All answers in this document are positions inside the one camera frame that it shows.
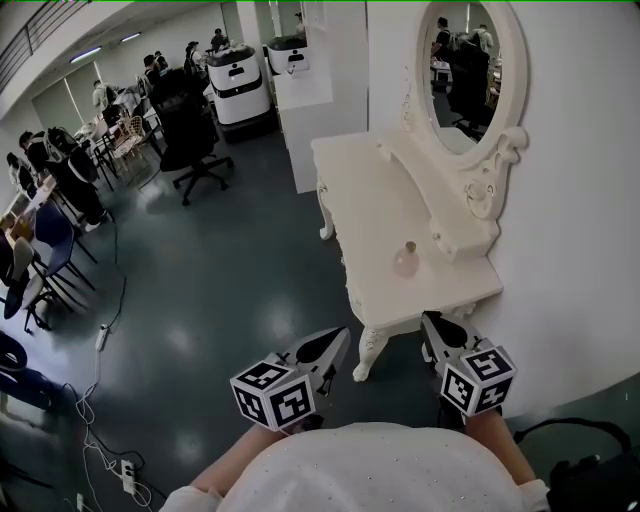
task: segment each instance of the black bag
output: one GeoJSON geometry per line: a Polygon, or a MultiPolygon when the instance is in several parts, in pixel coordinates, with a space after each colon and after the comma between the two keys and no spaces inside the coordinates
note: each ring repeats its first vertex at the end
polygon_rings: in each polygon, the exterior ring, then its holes
{"type": "Polygon", "coordinates": [[[118,97],[118,95],[116,94],[116,91],[113,90],[113,87],[110,86],[106,86],[107,88],[107,102],[109,103],[109,105],[111,105],[114,101],[116,101],[116,98],[118,97]]]}
{"type": "Polygon", "coordinates": [[[24,165],[20,166],[18,170],[18,181],[20,182],[20,187],[27,193],[29,198],[33,198],[36,194],[36,186],[33,183],[33,177],[24,165]]]}
{"type": "Polygon", "coordinates": [[[75,176],[85,183],[98,179],[98,169],[75,139],[64,128],[54,127],[47,130],[44,139],[49,160],[66,163],[75,176]]]}

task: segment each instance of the office chair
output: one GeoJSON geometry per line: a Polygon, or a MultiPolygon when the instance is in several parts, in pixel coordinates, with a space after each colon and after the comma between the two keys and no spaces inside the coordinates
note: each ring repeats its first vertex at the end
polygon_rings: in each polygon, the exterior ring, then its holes
{"type": "Polygon", "coordinates": [[[204,162],[216,142],[220,140],[216,131],[211,107],[204,96],[184,73],[183,70],[171,70],[160,77],[150,95],[151,104],[162,123],[167,149],[162,155],[160,170],[171,172],[191,166],[192,171],[173,180],[180,188],[180,182],[189,179],[182,205],[188,206],[189,194],[200,178],[214,179],[220,183],[220,190],[228,188],[227,183],[210,171],[212,167],[226,164],[233,168],[229,157],[213,162],[204,162]]]}
{"type": "Polygon", "coordinates": [[[485,104],[489,56],[471,42],[462,41],[458,50],[449,53],[449,65],[453,80],[447,95],[449,107],[462,116],[453,125],[479,142],[495,113],[485,104]]]}

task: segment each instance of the perfume bottle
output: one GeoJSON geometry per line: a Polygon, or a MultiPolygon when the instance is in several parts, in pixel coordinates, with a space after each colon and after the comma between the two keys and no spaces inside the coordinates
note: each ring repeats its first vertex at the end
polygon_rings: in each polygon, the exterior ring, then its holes
{"type": "Polygon", "coordinates": [[[420,257],[416,253],[415,242],[407,242],[393,259],[393,270],[400,277],[410,278],[416,275],[420,266],[420,257]]]}

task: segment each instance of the person's arm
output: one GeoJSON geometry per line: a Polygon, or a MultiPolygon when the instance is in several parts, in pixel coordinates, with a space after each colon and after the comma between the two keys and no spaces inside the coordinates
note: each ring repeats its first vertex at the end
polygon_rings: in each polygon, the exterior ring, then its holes
{"type": "Polygon", "coordinates": [[[536,480],[533,469],[513,440],[500,414],[490,411],[467,418],[466,434],[488,448],[507,469],[517,485],[536,480]]]}
{"type": "Polygon", "coordinates": [[[254,425],[222,457],[191,482],[191,486],[203,492],[213,489],[220,496],[225,496],[253,459],[285,437],[281,432],[272,432],[254,425]]]}
{"type": "Polygon", "coordinates": [[[14,168],[9,166],[9,179],[11,180],[11,184],[14,187],[18,187],[18,180],[16,179],[16,172],[13,170],[14,168]]]}

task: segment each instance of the power outlet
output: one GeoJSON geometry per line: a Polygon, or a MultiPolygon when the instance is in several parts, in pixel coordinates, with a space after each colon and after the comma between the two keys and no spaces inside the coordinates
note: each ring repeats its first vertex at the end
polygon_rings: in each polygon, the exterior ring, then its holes
{"type": "Polygon", "coordinates": [[[121,460],[122,464],[122,488],[124,492],[131,494],[136,493],[136,470],[133,463],[128,460],[121,460]]]}

